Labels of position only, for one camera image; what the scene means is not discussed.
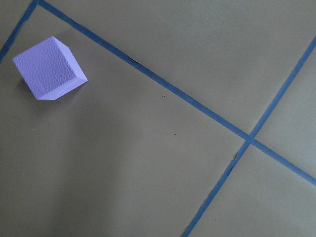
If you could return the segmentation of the purple foam block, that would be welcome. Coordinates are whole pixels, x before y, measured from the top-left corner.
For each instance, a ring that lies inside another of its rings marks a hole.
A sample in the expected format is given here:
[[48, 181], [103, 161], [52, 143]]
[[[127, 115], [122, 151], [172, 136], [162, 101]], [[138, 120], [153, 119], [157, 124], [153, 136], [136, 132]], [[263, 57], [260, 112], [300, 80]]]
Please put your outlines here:
[[70, 49], [49, 37], [12, 61], [38, 100], [56, 100], [87, 82]]

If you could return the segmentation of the crossing blue tape strip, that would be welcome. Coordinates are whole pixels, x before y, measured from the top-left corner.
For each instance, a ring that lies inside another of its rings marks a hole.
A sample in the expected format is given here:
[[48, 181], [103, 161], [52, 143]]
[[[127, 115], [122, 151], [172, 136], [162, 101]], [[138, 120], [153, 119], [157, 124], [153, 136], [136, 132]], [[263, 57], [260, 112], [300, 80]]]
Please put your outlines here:
[[307, 49], [304, 51], [303, 55], [301, 56], [301, 58], [299, 59], [295, 67], [293, 68], [293, 70], [291, 71], [291, 73], [289, 74], [289, 76], [287, 77], [287, 79], [285, 80], [285, 82], [283, 83], [283, 85], [278, 90], [277, 94], [275, 95], [275, 97], [273, 98], [269, 106], [266, 108], [266, 110], [264, 111], [264, 113], [262, 114], [258, 122], [256, 123], [256, 125], [250, 132], [250, 134], [247, 135], [246, 139], [244, 140], [244, 143], [239, 148], [235, 158], [229, 163], [229, 165], [223, 172], [220, 179], [217, 181], [213, 189], [207, 195], [203, 204], [200, 206], [197, 213], [194, 215], [194, 217], [192, 218], [192, 220], [186, 227], [185, 231], [183, 232], [182, 234], [183, 237], [188, 237], [191, 234], [192, 230], [194, 229], [198, 221], [201, 219], [205, 211], [208, 209], [209, 205], [212, 203], [212, 201], [214, 200], [214, 198], [216, 197], [216, 195], [218, 194], [218, 192], [220, 191], [220, 189], [226, 182], [230, 173], [238, 164], [239, 160], [244, 155], [245, 151], [248, 149], [250, 145], [256, 147], [263, 153], [267, 154], [268, 156], [270, 156], [271, 158], [273, 158], [274, 160], [276, 160], [277, 162], [279, 162], [280, 164], [282, 164], [283, 166], [285, 166], [286, 168], [288, 168], [289, 170], [291, 170], [292, 172], [294, 172], [295, 174], [297, 174], [298, 176], [306, 180], [307, 182], [311, 183], [312, 185], [316, 184], [315, 177], [303, 171], [302, 169], [300, 169], [299, 167], [297, 167], [296, 165], [294, 165], [293, 163], [291, 163], [290, 161], [288, 161], [287, 159], [285, 159], [284, 157], [277, 154], [275, 151], [273, 151], [272, 149], [268, 148], [266, 145], [262, 144], [261, 142], [255, 139], [255, 137], [257, 136], [257, 134], [263, 127], [263, 125], [266, 123], [266, 121], [268, 120], [268, 118], [270, 117], [270, 115], [272, 114], [272, 112], [274, 111], [274, 109], [276, 108], [276, 106], [278, 105], [278, 103], [280, 102], [280, 100], [282, 99], [286, 91], [288, 90], [288, 88], [291, 86], [292, 82], [296, 79], [300, 70], [303, 68], [304, 64], [306, 63], [309, 56], [313, 52], [315, 46], [316, 46], [316, 39], [313, 39], [311, 43], [308, 45]]

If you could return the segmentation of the long blue tape strip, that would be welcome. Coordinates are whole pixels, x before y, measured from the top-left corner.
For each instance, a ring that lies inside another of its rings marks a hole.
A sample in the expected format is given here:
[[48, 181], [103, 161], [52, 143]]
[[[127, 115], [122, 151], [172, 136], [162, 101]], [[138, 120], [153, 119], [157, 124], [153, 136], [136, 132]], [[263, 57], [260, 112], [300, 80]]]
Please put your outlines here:
[[187, 93], [183, 92], [182, 90], [180, 90], [173, 84], [169, 83], [168, 81], [166, 81], [159, 75], [155, 74], [154, 72], [152, 72], [151, 70], [143, 66], [142, 64], [138, 63], [137, 61], [129, 57], [126, 53], [116, 48], [115, 46], [113, 46], [111, 43], [104, 40], [103, 38], [99, 37], [97, 34], [92, 32], [87, 27], [79, 24], [78, 22], [76, 22], [75, 20], [67, 16], [64, 12], [60, 11], [59, 9], [57, 9], [56, 7], [54, 7], [47, 1], [40, 0], [38, 2], [38, 5], [44, 8], [46, 11], [53, 14], [54, 16], [56, 16], [57, 18], [59, 18], [60, 20], [68, 23], [71, 27], [73, 27], [74, 29], [76, 29], [77, 31], [85, 35], [86, 37], [88, 37], [90, 40], [102, 46], [103, 48], [105, 48], [106, 50], [108, 50], [109, 52], [111, 52], [112, 54], [114, 54], [115, 56], [117, 56], [118, 58], [120, 58], [121, 60], [129, 64], [130, 66], [132, 66], [133, 68], [139, 70], [141, 73], [143, 73], [150, 79], [154, 80], [159, 85], [169, 90], [176, 96], [180, 97], [181, 99], [183, 99], [184, 101], [186, 101], [187, 103], [189, 103], [190, 105], [198, 109], [200, 112], [206, 114], [208, 117], [218, 122], [219, 124], [227, 128], [232, 133], [236, 134], [237, 136], [239, 136], [240, 138], [244, 140], [246, 139], [248, 135], [246, 132], [244, 132], [243, 130], [241, 130], [240, 128], [238, 128], [237, 126], [235, 126], [234, 124], [232, 124], [231, 122], [229, 122], [228, 120], [220, 116], [219, 114], [215, 113], [214, 111], [212, 111], [211, 109], [209, 109], [208, 107], [206, 107], [205, 105], [203, 105], [202, 103], [194, 99], [193, 97], [189, 96]]

